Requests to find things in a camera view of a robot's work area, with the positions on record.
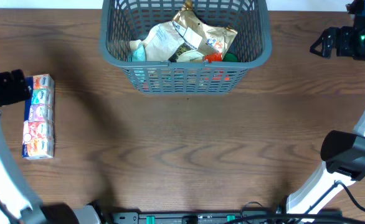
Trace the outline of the green lidded seasoning jar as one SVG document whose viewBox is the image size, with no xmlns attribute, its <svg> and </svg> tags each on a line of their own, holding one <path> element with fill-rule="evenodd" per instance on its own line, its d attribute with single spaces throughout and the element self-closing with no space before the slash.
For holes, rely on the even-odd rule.
<svg viewBox="0 0 365 224">
<path fill-rule="evenodd" d="M 238 58 L 232 53 L 226 53 L 224 58 L 222 59 L 223 62 L 238 62 Z"/>
</svg>

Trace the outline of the Kleenex tissue multipack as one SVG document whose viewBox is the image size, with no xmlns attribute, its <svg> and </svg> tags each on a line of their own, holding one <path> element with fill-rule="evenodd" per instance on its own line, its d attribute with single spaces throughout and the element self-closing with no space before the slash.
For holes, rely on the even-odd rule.
<svg viewBox="0 0 365 224">
<path fill-rule="evenodd" d="M 27 77 L 31 97 L 25 101 L 22 157 L 51 159 L 54 157 L 55 83 L 49 74 Z"/>
</svg>

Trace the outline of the beige paper pouch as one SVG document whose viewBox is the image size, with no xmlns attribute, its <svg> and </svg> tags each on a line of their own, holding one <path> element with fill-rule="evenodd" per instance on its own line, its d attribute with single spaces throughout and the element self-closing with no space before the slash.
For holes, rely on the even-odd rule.
<svg viewBox="0 0 365 224">
<path fill-rule="evenodd" d="M 177 51 L 184 39 L 174 28 L 171 21 L 157 24 L 151 28 L 145 40 L 132 40 L 131 44 L 143 44 L 146 61 L 163 62 Z"/>
</svg>

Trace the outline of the gold foil snack bag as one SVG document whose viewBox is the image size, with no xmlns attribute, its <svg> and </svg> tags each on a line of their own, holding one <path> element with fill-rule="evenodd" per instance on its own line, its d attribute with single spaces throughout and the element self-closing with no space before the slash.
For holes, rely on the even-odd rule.
<svg viewBox="0 0 365 224">
<path fill-rule="evenodd" d="M 172 19 L 184 43 L 170 58 L 172 62 L 221 62 L 237 31 L 203 23 L 194 13 L 192 1 L 185 1 Z"/>
</svg>

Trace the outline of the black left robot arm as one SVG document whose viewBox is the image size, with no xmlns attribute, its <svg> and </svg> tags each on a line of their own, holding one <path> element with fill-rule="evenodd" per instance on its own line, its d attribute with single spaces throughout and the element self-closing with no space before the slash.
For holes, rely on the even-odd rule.
<svg viewBox="0 0 365 224">
<path fill-rule="evenodd" d="M 0 107 L 31 98 L 22 70 L 0 73 Z M 43 204 L 31 189 L 11 151 L 0 122 L 0 223 L 103 223 L 94 204 L 72 209 L 64 203 Z"/>
</svg>

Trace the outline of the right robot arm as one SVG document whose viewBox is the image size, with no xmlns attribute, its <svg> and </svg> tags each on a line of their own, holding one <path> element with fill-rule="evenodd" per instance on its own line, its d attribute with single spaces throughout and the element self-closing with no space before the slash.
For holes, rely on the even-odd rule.
<svg viewBox="0 0 365 224">
<path fill-rule="evenodd" d="M 335 49 L 339 57 L 365 61 L 365 26 L 325 29 L 310 52 L 330 58 Z M 316 215 L 341 190 L 365 178 L 365 111 L 352 132 L 330 131 L 321 146 L 321 164 L 310 178 L 287 197 L 287 214 L 299 214 L 304 222 Z"/>
</svg>

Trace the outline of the mint green wipes packet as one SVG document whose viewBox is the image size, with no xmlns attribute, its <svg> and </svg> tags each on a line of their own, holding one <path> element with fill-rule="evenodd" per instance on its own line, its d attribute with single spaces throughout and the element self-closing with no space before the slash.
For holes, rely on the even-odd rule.
<svg viewBox="0 0 365 224">
<path fill-rule="evenodd" d="M 131 52 L 128 56 L 129 62 L 145 62 L 146 61 L 146 52 L 143 44 L 131 44 L 130 45 Z"/>
</svg>

